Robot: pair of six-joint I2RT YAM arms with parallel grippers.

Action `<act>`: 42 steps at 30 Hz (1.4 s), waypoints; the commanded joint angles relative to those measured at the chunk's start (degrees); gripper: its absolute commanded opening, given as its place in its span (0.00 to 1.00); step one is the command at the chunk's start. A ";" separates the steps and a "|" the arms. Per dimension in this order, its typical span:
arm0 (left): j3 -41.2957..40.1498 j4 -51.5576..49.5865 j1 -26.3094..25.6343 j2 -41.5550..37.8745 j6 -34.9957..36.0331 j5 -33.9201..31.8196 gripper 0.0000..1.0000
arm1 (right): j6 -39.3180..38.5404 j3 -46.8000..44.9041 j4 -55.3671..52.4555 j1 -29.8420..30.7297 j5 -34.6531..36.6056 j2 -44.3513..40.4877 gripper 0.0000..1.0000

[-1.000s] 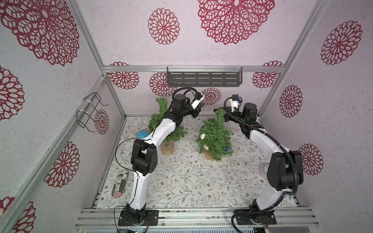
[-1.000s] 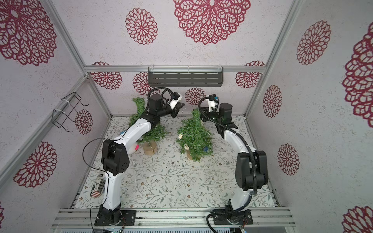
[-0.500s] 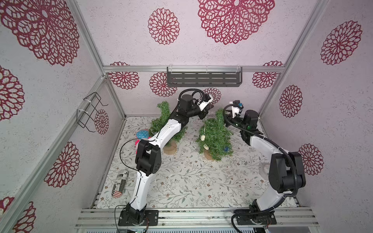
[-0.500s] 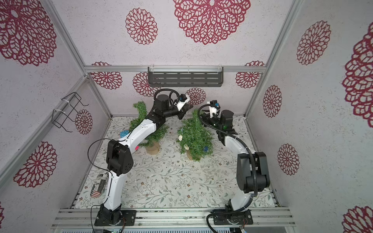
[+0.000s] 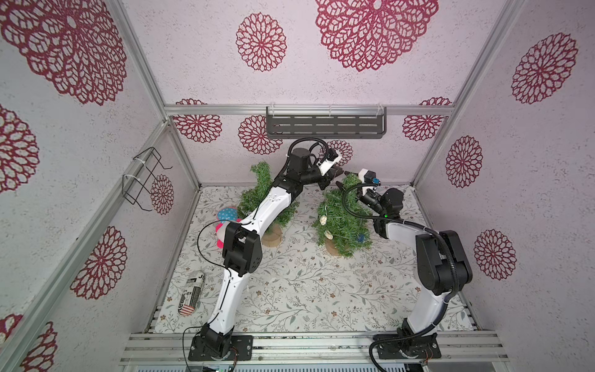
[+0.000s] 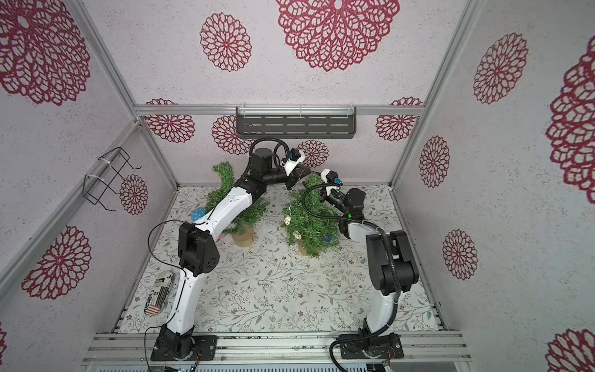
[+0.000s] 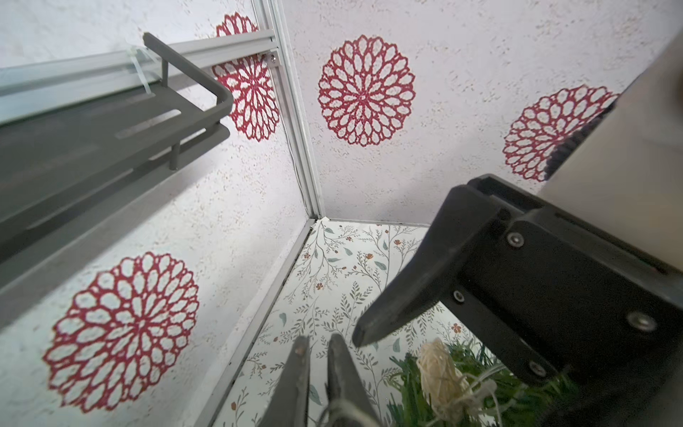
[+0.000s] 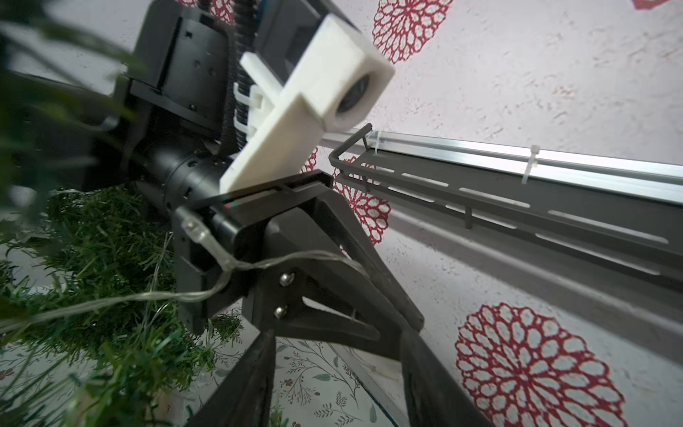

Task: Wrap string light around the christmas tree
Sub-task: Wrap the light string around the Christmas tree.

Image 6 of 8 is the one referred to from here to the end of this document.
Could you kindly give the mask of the small green christmas tree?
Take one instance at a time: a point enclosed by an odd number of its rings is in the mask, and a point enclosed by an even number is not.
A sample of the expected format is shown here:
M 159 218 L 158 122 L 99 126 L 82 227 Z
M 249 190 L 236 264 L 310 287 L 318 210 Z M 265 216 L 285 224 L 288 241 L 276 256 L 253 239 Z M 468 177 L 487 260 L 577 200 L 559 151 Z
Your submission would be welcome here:
M 283 207 L 283 228 L 287 232 L 290 246 L 297 245 L 305 256 L 319 257 L 327 251 L 339 247 L 339 228 L 334 219 L 320 219 L 307 213 L 317 215 L 338 215 L 331 206 L 321 200 L 323 188 L 308 189 L 322 184 L 319 175 L 309 175 L 304 181 L 304 188 L 290 192 L 290 201 Z
M 202 227 L 214 237 L 229 234 L 235 245 L 249 247 L 256 242 L 255 226 L 263 219 L 268 202 L 235 186 L 234 171 L 228 161 L 215 165 L 212 170 L 219 175 L 221 186 L 208 195 Z

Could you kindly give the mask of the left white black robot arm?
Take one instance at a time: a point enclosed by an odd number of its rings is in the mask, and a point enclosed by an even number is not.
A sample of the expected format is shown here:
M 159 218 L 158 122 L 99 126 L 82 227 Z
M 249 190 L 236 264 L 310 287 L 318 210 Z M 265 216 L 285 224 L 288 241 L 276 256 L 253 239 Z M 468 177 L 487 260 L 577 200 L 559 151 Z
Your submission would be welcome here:
M 267 148 L 249 153 L 249 163 L 242 176 L 232 181 L 223 199 L 195 223 L 183 223 L 179 229 L 178 256 L 181 275 L 173 308 L 161 327 L 156 345 L 166 347 L 176 358 L 187 356 L 193 349 L 195 309 L 201 286 L 207 274 L 215 269 L 220 255 L 216 239 L 242 212 L 249 209 L 272 184 L 285 184 L 291 189 L 310 170 L 306 155 L 289 150 L 282 162 Z

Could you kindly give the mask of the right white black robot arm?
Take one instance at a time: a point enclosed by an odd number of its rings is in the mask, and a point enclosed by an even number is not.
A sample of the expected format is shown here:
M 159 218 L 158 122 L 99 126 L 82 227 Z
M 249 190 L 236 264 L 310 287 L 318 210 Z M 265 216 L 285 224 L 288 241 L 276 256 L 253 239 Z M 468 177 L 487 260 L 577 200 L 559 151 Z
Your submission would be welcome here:
M 364 216 L 366 193 L 352 188 L 344 193 L 340 187 L 324 184 L 321 199 L 339 210 L 334 219 L 339 232 L 348 240 L 362 243 L 367 250 L 370 280 L 377 295 L 365 318 L 364 336 L 387 334 L 398 311 L 401 293 L 418 282 L 419 273 L 404 231 L 386 232 Z

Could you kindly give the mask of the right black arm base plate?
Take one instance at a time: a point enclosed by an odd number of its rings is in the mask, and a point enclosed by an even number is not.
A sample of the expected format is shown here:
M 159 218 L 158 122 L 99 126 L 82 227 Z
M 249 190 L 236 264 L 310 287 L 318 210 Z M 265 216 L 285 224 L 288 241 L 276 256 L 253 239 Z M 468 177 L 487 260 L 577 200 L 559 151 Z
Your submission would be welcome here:
M 342 359 L 381 359 L 392 360 L 402 359 L 404 357 L 401 339 L 396 333 L 390 333 L 385 336 L 376 336 L 358 342 L 346 343 L 347 339 L 354 338 L 353 335 L 340 335 L 338 341 L 340 344 L 340 353 Z

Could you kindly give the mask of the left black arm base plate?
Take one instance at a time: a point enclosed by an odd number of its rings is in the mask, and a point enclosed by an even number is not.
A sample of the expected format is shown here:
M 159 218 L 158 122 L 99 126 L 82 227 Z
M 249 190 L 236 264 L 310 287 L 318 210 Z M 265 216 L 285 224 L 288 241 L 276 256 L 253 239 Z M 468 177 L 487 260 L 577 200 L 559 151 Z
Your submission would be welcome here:
M 212 361 L 215 357 L 218 336 L 187 336 L 167 339 L 159 336 L 150 360 L 162 361 Z

